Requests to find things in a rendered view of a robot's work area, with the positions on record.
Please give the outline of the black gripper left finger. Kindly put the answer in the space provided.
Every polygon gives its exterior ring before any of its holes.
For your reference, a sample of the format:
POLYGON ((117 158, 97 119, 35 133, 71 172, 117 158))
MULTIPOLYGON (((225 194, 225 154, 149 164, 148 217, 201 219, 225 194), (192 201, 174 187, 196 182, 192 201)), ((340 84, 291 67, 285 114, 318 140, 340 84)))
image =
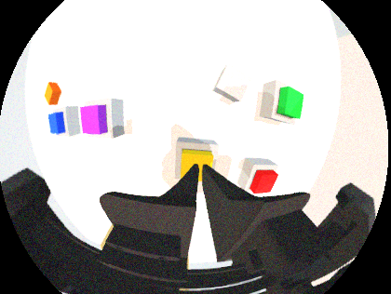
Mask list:
POLYGON ((180 181, 159 196, 104 193, 99 197, 102 210, 113 225, 119 223, 151 233, 181 237, 181 257, 188 257, 196 221, 199 165, 189 168, 180 181))

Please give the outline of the green button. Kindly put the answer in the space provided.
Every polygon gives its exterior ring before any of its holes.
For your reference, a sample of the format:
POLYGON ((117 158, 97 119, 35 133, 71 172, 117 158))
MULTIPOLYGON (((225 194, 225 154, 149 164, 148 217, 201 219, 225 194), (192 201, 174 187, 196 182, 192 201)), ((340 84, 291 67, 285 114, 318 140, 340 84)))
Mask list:
POLYGON ((301 118, 304 94, 279 80, 263 83, 260 117, 294 125, 301 118))

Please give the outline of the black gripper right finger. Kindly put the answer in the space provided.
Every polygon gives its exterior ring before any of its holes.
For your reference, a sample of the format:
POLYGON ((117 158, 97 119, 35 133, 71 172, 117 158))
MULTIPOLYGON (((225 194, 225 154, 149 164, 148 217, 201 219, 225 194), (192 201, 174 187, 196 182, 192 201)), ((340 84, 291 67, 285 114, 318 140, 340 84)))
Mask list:
POLYGON ((204 201, 218 263, 232 261, 232 253, 263 220, 304 209, 308 192, 256 196, 226 179, 217 169, 202 167, 204 201))

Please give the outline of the red button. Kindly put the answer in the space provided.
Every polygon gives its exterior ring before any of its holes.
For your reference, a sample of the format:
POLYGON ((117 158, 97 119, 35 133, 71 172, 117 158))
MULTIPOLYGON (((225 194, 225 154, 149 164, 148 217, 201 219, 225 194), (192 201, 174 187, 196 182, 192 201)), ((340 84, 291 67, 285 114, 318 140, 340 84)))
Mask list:
POLYGON ((277 167, 271 159, 245 157, 237 183, 249 193, 270 193, 278 177, 277 167))

